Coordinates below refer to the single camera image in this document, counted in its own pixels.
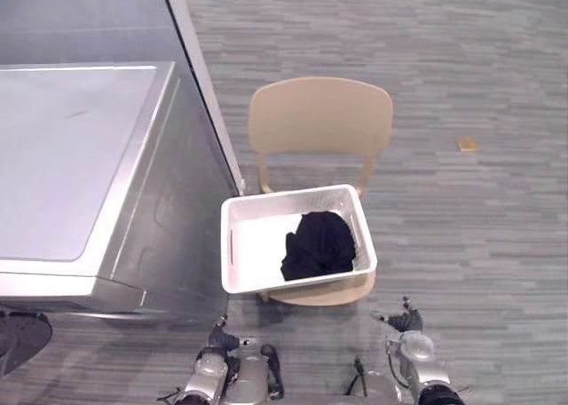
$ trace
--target black cable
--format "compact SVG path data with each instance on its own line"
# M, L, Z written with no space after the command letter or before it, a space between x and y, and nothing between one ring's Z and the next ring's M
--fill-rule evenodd
M347 387L347 390L345 391L345 396L351 396L351 392L353 391L353 387L355 387L355 383L357 383L358 378L359 375L355 376L349 383L349 387Z
M397 383L399 383L402 387L404 387L405 389L408 388L408 385L403 383L402 381L400 381L400 378L398 378L397 373L394 372L394 368L392 367L392 357L388 354L389 356L389 367L390 367L390 373L392 374L392 376L394 377L395 380L397 380Z
M363 396L367 397L367 381L365 380L365 368L363 367L363 362L358 356L355 358L355 370L361 377L361 384L363 385Z

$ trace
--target chair leg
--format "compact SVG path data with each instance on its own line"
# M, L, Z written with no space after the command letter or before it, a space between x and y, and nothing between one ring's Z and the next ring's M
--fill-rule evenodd
M270 299L268 291L260 291L258 295L263 300L263 303L268 303L268 300Z

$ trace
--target chair seat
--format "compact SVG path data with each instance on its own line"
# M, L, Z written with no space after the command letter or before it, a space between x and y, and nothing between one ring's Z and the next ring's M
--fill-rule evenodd
M299 306L339 306L361 300L375 286L376 271L341 281L308 287L269 290L261 293L264 299Z

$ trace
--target appliance lid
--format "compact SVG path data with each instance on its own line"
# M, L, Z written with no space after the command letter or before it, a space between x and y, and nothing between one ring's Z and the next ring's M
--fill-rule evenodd
M0 70L0 259L82 255L154 76L154 67Z

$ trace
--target stainless steel appliance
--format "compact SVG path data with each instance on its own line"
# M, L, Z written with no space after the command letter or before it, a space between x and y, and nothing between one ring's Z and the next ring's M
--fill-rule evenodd
M211 318L238 194L174 63L0 67L0 303Z

